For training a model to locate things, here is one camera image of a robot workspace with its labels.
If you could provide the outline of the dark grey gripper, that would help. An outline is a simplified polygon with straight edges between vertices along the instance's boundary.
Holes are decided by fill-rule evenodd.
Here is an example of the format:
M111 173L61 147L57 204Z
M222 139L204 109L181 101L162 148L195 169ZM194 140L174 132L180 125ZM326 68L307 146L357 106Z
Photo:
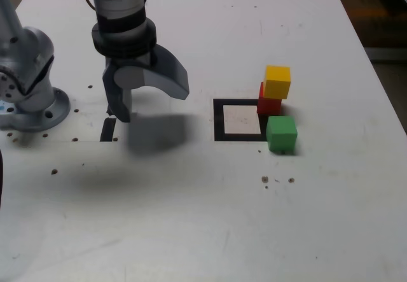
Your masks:
M138 57L106 57L102 81L109 109L123 123L130 122L123 89L154 87L180 100L185 100L190 93L187 70L170 51L160 45L156 45L151 53Z

